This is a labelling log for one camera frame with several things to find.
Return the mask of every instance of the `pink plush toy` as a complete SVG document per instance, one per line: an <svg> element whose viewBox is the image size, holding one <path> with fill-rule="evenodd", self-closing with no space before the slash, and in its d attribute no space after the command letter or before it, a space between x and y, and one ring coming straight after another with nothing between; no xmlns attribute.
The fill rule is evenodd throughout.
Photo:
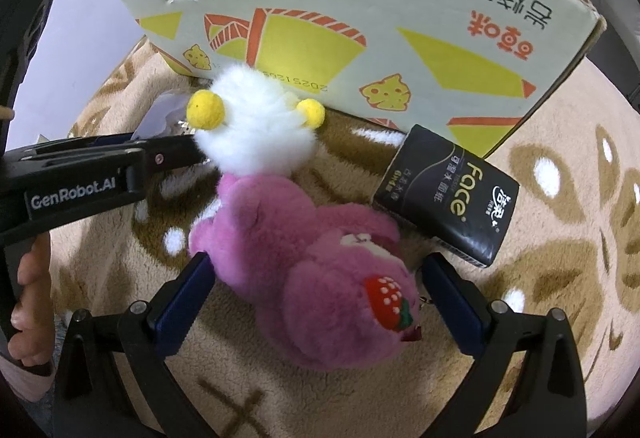
<svg viewBox="0 0 640 438"><path fill-rule="evenodd" d="M293 363L369 368L420 338L418 291L388 216L356 204L316 208L281 176L225 174L218 193L220 209L193 228L190 252L209 254Z"/></svg>

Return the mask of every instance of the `screw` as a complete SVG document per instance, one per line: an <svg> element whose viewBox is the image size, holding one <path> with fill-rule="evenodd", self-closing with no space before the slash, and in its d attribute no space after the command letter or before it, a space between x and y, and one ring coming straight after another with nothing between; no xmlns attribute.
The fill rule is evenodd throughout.
<svg viewBox="0 0 640 438"><path fill-rule="evenodd" d="M89 312L87 312L87 310L85 310L84 308L76 310L76 312L74 313L74 321L79 323L85 320L88 315L89 315Z"/></svg>
<svg viewBox="0 0 640 438"><path fill-rule="evenodd" d="M509 305L501 299L497 299L491 303L491 310L496 313L507 313L509 311Z"/></svg>
<svg viewBox="0 0 640 438"><path fill-rule="evenodd" d="M129 310L131 311L131 313L140 315L141 313L145 312L146 303L144 301L136 301L129 307Z"/></svg>
<svg viewBox="0 0 640 438"><path fill-rule="evenodd" d="M559 308L552 308L551 317L553 317L556 321L564 321L566 319L566 314Z"/></svg>

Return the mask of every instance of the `yellow pom pom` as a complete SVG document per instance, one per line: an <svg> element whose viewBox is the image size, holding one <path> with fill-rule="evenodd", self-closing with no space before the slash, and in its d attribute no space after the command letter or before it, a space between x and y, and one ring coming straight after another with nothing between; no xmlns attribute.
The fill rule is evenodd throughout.
<svg viewBox="0 0 640 438"><path fill-rule="evenodd" d="M315 99L300 101L296 110L306 117L306 125L311 129L318 129L324 123L324 106Z"/></svg>
<svg viewBox="0 0 640 438"><path fill-rule="evenodd" d="M187 104L187 122L191 128L215 129L225 120L225 105L219 95L198 90Z"/></svg>

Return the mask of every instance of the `white fluffy plush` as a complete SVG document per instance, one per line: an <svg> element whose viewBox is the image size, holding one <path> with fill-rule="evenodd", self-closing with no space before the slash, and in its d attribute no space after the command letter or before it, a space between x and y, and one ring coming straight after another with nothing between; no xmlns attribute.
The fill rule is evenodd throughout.
<svg viewBox="0 0 640 438"><path fill-rule="evenodd" d="M279 81L247 66L233 66L209 88L222 98L225 120L195 133L198 147L222 173L290 176L316 148L298 98Z"/></svg>

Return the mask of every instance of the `plush toy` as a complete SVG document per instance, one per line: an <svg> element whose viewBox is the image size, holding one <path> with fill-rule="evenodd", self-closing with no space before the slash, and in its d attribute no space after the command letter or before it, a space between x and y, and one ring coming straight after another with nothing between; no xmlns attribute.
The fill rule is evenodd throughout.
<svg viewBox="0 0 640 438"><path fill-rule="evenodd" d="M420 338L419 294L388 216L356 204L316 208L282 176L226 174L218 193L221 206L193 228L190 252L209 254L284 357L321 371L368 368Z"/></svg>
<svg viewBox="0 0 640 438"><path fill-rule="evenodd" d="M186 113L202 152L238 176L290 176L313 155L314 130L324 122L318 101L300 101L280 81L240 65L195 92Z"/></svg>

